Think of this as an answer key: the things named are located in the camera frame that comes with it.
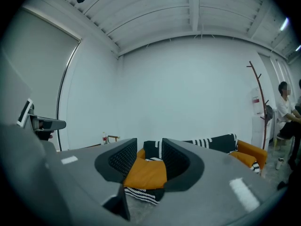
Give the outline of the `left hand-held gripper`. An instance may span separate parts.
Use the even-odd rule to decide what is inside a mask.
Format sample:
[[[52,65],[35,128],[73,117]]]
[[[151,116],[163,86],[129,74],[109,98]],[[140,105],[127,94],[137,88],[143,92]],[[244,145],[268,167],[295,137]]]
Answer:
[[[29,98],[21,111],[17,125],[31,130],[37,136],[50,136],[53,131],[64,129],[66,122],[36,115],[33,101]]]

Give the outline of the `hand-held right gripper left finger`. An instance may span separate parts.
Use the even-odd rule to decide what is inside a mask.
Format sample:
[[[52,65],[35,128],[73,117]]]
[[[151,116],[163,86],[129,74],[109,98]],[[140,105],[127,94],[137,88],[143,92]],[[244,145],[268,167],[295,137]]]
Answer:
[[[95,159],[98,173],[109,182],[122,183],[137,158],[137,139],[124,139],[108,146]]]

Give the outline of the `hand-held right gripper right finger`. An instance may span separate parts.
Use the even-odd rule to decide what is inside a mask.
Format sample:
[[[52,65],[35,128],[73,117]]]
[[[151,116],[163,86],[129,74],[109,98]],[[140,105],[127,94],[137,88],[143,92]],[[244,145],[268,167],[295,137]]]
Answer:
[[[205,169],[203,160],[177,142],[162,139],[162,159],[166,167],[165,192],[183,192],[194,186]]]

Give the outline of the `person's left hand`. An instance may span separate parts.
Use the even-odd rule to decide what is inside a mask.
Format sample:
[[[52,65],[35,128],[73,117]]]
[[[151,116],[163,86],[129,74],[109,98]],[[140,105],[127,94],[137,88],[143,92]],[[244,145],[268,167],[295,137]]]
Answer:
[[[50,131],[52,127],[52,122],[49,121],[39,121],[39,130],[36,131],[36,135],[40,140],[46,140],[48,141],[50,138],[52,138],[52,133],[54,131]]]

